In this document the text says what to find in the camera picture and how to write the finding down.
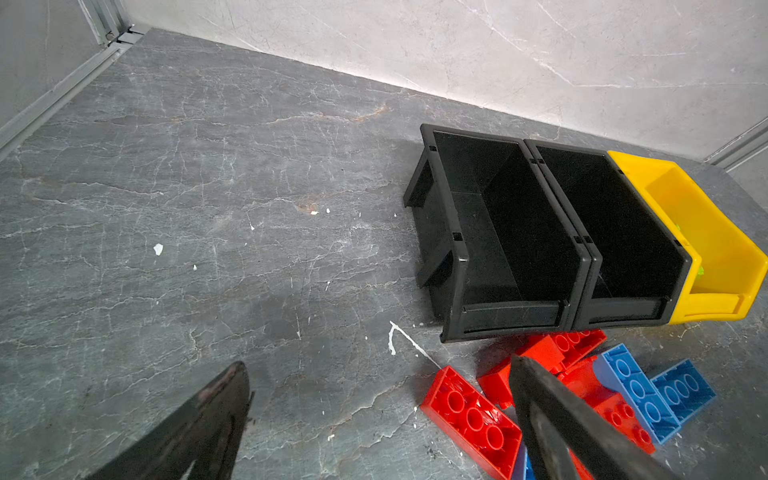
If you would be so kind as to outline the blue square lego brick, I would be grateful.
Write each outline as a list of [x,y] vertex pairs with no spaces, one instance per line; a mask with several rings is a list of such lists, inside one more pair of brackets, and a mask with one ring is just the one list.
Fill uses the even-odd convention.
[[656,374],[650,381],[681,424],[716,398],[716,393],[690,359]]

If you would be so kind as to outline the black plastic bin middle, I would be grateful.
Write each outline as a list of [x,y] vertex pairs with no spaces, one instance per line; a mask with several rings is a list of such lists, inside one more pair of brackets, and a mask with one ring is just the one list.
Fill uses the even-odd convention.
[[591,257],[576,331],[670,322],[692,258],[608,152],[525,142]]

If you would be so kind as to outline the green lego brick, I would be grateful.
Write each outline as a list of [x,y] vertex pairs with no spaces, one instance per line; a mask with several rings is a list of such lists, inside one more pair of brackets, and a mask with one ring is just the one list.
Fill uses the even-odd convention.
[[[679,224],[677,224],[677,223],[676,223],[675,225],[676,225],[676,228],[677,228],[679,231],[681,231],[681,232],[682,232],[682,228],[680,227],[680,225],[679,225]],[[704,268],[703,268],[703,263],[702,263],[702,264],[699,266],[699,268],[698,268],[698,271],[697,271],[697,274],[696,274],[696,279],[698,280],[699,278],[701,278],[701,277],[704,275],[704,273],[705,273],[705,271],[704,271]]]

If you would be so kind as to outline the blue lego brick lower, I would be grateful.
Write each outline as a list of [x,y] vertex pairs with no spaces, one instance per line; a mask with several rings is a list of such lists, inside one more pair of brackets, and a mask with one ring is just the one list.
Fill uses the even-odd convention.
[[515,463],[511,480],[535,480],[533,467],[528,455],[528,449],[524,443],[521,444]]

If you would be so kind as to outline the blue long lego brick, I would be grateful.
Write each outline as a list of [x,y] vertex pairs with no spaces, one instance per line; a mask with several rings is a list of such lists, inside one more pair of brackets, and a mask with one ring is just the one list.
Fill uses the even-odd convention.
[[654,444],[665,443],[680,430],[677,416],[624,344],[598,353],[593,372],[604,387],[622,395]]

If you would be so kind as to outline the black plastic bin left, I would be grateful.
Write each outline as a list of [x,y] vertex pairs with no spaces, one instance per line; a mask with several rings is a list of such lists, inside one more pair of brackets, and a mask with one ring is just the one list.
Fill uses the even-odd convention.
[[567,332],[590,258],[523,140],[432,124],[403,203],[442,342]]

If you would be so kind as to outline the red arch lego piece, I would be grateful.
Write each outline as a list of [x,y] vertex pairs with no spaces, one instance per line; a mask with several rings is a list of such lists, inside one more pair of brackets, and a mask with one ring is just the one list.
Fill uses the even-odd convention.
[[640,425],[634,409],[621,393],[608,389],[597,379],[593,371],[596,359],[596,356],[582,359],[569,371],[558,374],[558,380],[628,440],[647,454],[653,454],[651,437]]

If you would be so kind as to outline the yellow plastic bin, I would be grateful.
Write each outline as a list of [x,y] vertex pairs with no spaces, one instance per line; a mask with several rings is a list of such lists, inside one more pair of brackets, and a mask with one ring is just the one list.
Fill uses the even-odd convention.
[[[767,255],[677,163],[617,151],[609,156],[692,258],[670,323],[744,319],[766,276]],[[702,263],[705,273],[697,280]]]

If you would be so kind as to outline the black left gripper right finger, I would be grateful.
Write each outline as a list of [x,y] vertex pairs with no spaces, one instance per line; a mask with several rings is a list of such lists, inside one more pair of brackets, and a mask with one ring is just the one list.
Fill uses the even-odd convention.
[[537,479],[576,479],[573,457],[595,479],[676,479],[540,364],[510,358],[509,383]]

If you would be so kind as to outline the black plastic bin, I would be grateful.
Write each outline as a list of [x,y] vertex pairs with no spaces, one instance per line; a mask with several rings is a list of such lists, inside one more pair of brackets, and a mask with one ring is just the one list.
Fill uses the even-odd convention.
[[523,140],[432,124],[403,203],[442,342],[567,332],[590,258]]
[[576,331],[670,322],[692,258],[608,152],[525,142],[591,257]]

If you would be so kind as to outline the red long lego brick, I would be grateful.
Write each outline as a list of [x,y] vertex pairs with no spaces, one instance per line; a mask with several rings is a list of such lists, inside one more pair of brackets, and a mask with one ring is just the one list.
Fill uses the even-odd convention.
[[[590,365],[591,354],[606,339],[602,330],[535,334],[529,336],[515,354],[538,362],[549,373],[564,381],[572,372]],[[477,379],[485,397],[501,409],[514,405],[509,382],[510,362],[510,357],[505,358]]]

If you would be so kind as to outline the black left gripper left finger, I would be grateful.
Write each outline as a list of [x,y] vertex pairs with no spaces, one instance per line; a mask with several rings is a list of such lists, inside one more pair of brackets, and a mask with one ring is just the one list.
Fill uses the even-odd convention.
[[229,479],[253,398],[235,361],[91,479]]

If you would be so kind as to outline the red flat lego plate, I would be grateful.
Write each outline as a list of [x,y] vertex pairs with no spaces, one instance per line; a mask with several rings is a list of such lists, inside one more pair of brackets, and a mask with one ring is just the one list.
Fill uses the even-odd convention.
[[420,409],[492,478],[512,477],[521,429],[452,367],[437,372]]

